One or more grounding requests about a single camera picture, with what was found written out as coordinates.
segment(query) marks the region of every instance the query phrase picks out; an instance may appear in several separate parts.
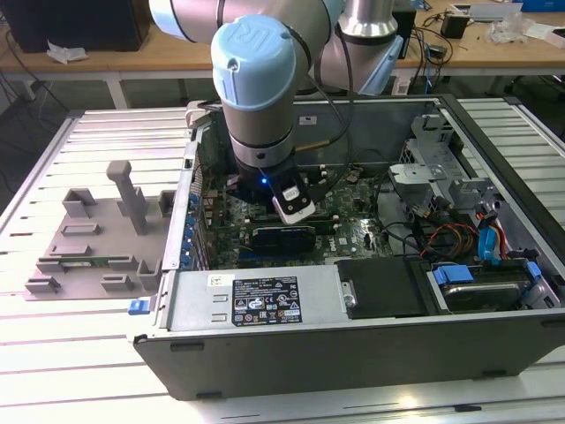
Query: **blue latch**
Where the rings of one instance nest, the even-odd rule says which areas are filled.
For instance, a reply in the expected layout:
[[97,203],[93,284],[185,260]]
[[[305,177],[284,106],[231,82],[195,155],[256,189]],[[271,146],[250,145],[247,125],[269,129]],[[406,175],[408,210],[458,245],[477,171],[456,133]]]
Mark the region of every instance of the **blue latch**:
[[438,285],[471,283],[474,278],[466,265],[445,265],[438,267],[433,276]]
[[483,261],[490,261],[493,265],[499,265],[501,260],[494,256],[494,249],[498,234],[491,227],[483,228],[478,234],[478,257]]
[[539,269],[538,264],[536,262],[528,262],[526,269],[530,273],[531,278],[533,278],[533,282],[537,283],[537,281],[541,278],[541,269]]
[[151,312],[149,308],[149,299],[135,299],[130,303],[127,313],[129,315],[147,315]]

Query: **barcode sticker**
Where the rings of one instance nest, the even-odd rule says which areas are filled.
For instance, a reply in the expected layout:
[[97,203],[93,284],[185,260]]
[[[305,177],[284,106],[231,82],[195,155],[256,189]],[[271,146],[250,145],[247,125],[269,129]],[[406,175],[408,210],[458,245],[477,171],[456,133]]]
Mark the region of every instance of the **barcode sticker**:
[[223,287],[233,284],[234,274],[210,274],[208,276],[208,287]]

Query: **floor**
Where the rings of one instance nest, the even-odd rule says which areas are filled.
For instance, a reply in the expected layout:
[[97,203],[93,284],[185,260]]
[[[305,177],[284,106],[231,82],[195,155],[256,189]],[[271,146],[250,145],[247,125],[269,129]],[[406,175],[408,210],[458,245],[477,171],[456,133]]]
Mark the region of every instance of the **floor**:
[[[459,98],[504,96],[503,88],[510,81],[511,78],[505,78],[494,93],[487,93],[491,78],[454,77],[449,82],[442,82],[436,93],[452,93]],[[187,80],[185,85],[192,100],[215,97],[210,80]],[[390,92],[391,87],[390,84],[385,94]],[[182,105],[176,80],[128,81],[125,89],[133,108]],[[0,116],[0,212],[8,205],[66,116],[41,85],[36,84],[34,90],[35,101],[23,103],[17,100]],[[51,91],[70,110],[113,108],[103,82],[57,82],[51,86]],[[565,102],[557,99],[564,91],[540,77],[523,78],[514,87],[514,95],[561,137],[565,135]],[[416,84],[413,88],[414,94],[423,92],[423,84]]]

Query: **white label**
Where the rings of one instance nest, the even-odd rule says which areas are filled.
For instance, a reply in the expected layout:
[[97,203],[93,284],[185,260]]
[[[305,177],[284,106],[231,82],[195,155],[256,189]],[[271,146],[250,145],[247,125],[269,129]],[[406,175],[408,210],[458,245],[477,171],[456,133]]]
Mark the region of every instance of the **white label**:
[[300,117],[298,123],[300,125],[317,125],[318,117]]
[[208,287],[232,285],[235,277],[234,274],[210,274],[208,276]]

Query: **metal slat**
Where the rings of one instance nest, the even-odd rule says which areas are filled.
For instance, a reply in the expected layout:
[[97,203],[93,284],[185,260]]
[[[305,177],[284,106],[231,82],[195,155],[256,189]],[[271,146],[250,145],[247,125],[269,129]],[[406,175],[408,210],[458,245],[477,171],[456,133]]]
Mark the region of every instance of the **metal slat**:
[[148,119],[167,120],[167,119],[185,119],[185,110],[159,111],[158,113],[133,112],[133,113],[109,113],[109,114],[92,114],[85,113],[80,119],[80,123],[106,122],[112,125],[116,122],[133,122],[146,121]]
[[161,114],[178,113],[183,116],[186,113],[186,108],[162,108],[162,109],[128,109],[128,110],[86,110],[83,118],[97,117],[100,118],[120,118],[126,119],[128,117],[159,117]]
[[528,147],[511,147],[511,148],[498,148],[499,152],[504,157],[512,157],[512,156],[527,156],[527,155],[534,155],[534,156],[558,156],[559,153],[557,150],[552,148],[551,146],[528,146]]
[[469,110],[468,113],[473,119],[496,119],[498,117],[520,117],[518,112],[516,112],[513,109]]
[[127,311],[130,299],[66,300],[64,302],[28,302],[20,296],[0,296],[0,318],[34,314],[98,314]]
[[0,271],[0,294],[2,293],[20,293],[24,291],[24,284],[27,279],[34,273],[31,268],[14,269],[13,271]]
[[0,346],[0,374],[134,363],[143,360],[124,338]]
[[562,180],[545,180],[545,181],[526,181],[526,185],[534,194],[539,195],[542,193],[564,193],[565,185]]
[[134,324],[126,313],[8,318],[2,320],[0,344],[124,336]]
[[565,167],[516,169],[516,172],[524,181],[565,178]]
[[62,219],[58,216],[41,216],[27,219],[12,219],[6,226],[4,234],[27,234],[47,232],[53,234],[61,225]]
[[[183,167],[183,160],[177,159],[155,159],[144,161],[130,161],[132,172],[143,170],[180,170]],[[103,173],[108,169],[108,162],[91,163],[53,163],[49,168],[48,175],[69,175],[69,174],[91,174]]]
[[[180,177],[180,170],[157,170],[157,171],[142,171],[132,172],[130,179],[135,186],[143,184],[174,184]],[[95,186],[115,186],[113,181],[110,181],[106,175],[103,174],[76,174],[76,175],[51,175],[46,176],[41,180],[40,187],[95,187]]]
[[490,141],[496,147],[507,146],[545,146],[547,141],[539,136],[525,136],[525,137],[491,137]]
[[510,106],[506,102],[477,102],[477,103],[464,103],[463,107],[465,110],[469,111],[481,111],[481,110],[512,110],[512,106]]
[[35,270],[37,258],[42,256],[44,252],[45,249],[0,254],[0,273],[8,272],[10,274],[25,274],[28,270]]
[[3,252],[45,251],[52,239],[52,233],[32,234],[29,236],[2,236],[0,238],[0,249]]
[[145,130],[145,131],[128,131],[119,132],[114,129],[108,129],[107,132],[73,132],[69,136],[69,140],[107,140],[126,137],[128,139],[140,137],[160,137],[162,139],[181,139],[186,137],[188,130]]
[[519,117],[506,117],[494,119],[476,119],[475,122],[481,128],[495,128],[495,127],[509,127],[509,126],[522,126],[527,127],[523,119]]
[[539,133],[533,128],[521,126],[513,128],[484,128],[483,133],[485,133],[488,137],[539,135]]
[[101,145],[101,143],[72,143],[66,144],[62,149],[61,153],[68,153],[68,152],[100,152],[100,151],[109,151],[109,150],[156,150],[159,148],[183,148],[186,145],[186,142],[183,140],[180,141],[134,141],[128,143],[108,143],[107,145]]
[[[175,191],[177,190],[177,183],[156,183],[156,184],[141,184],[141,187],[145,197],[158,197],[161,191]],[[113,185],[98,185],[94,187],[88,187],[90,193],[95,199],[119,199],[120,193],[117,188]],[[43,188],[41,190],[35,190],[31,192],[28,196],[30,201],[62,201],[65,195],[69,192],[68,188]]]
[[146,366],[0,375],[0,387],[0,406],[166,393]]
[[68,152],[59,154],[56,163],[81,163],[103,161],[135,161],[142,159],[175,159],[183,157],[185,148],[163,148],[158,150],[116,150],[111,152],[100,151],[95,153]]
[[75,133],[109,132],[109,131],[144,131],[144,130],[186,130],[186,119],[139,119],[108,122],[79,121]]

